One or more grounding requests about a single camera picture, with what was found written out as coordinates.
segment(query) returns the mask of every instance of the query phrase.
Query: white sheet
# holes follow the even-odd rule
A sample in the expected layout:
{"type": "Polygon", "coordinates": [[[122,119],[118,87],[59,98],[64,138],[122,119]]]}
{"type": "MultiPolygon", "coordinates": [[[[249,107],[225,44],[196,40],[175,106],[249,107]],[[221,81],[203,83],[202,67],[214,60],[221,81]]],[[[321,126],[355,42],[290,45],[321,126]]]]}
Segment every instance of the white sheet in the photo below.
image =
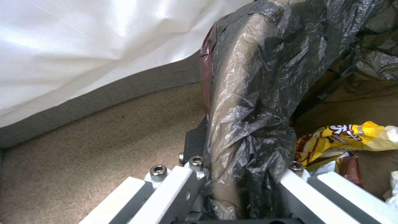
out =
{"type": "Polygon", "coordinates": [[[0,127],[187,58],[252,0],[3,0],[0,127]]]}

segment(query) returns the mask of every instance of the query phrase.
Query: gray plastic bag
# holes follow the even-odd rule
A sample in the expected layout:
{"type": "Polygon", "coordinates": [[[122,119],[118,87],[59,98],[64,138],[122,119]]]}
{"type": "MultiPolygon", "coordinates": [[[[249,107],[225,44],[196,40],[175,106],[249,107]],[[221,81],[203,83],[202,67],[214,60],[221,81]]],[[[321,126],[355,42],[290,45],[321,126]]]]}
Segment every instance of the gray plastic bag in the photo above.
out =
{"type": "Polygon", "coordinates": [[[348,55],[340,69],[356,68],[364,40],[360,33],[391,5],[259,0],[214,24],[201,48],[209,115],[205,206],[212,218],[282,216],[277,183],[294,158],[296,142],[289,118],[340,55],[348,55]]]}

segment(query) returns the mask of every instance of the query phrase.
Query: yellow snack wrapper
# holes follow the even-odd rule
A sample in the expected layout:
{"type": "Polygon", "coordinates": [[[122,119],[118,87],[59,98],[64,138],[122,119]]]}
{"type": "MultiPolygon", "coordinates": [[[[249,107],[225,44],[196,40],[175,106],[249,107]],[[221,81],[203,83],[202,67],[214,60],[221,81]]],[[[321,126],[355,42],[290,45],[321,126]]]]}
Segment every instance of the yellow snack wrapper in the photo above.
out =
{"type": "Polygon", "coordinates": [[[360,125],[332,125],[304,135],[296,142],[296,160],[304,166],[318,157],[346,151],[398,149],[398,128],[368,121],[360,125]]]}

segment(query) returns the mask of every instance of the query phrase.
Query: bolt head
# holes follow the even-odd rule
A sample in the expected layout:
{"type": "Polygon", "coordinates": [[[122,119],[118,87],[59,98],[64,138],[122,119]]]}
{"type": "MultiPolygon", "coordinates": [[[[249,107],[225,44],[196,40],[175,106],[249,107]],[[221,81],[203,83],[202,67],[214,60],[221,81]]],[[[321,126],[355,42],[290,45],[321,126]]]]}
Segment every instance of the bolt head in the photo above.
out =
{"type": "Polygon", "coordinates": [[[189,160],[189,167],[192,170],[199,171],[203,169],[203,158],[199,155],[194,155],[189,160]]]}
{"type": "Polygon", "coordinates": [[[163,165],[155,165],[149,171],[150,177],[154,181],[162,181],[167,176],[167,168],[163,165]]]}
{"type": "Polygon", "coordinates": [[[297,161],[292,161],[292,163],[289,166],[289,169],[293,172],[300,172],[300,171],[304,171],[304,166],[297,161]]]}
{"type": "Polygon", "coordinates": [[[178,154],[178,162],[182,165],[184,163],[184,153],[180,152],[178,154]]]}

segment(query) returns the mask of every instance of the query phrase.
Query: carpet floor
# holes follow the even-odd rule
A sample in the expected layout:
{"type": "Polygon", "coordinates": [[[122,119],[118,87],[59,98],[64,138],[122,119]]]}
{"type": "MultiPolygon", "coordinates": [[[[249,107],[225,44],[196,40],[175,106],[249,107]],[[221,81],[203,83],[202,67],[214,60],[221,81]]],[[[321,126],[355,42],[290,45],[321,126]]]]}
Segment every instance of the carpet floor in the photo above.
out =
{"type": "Polygon", "coordinates": [[[114,105],[4,152],[0,222],[78,223],[127,177],[178,165],[204,109],[199,84],[114,105]]]}

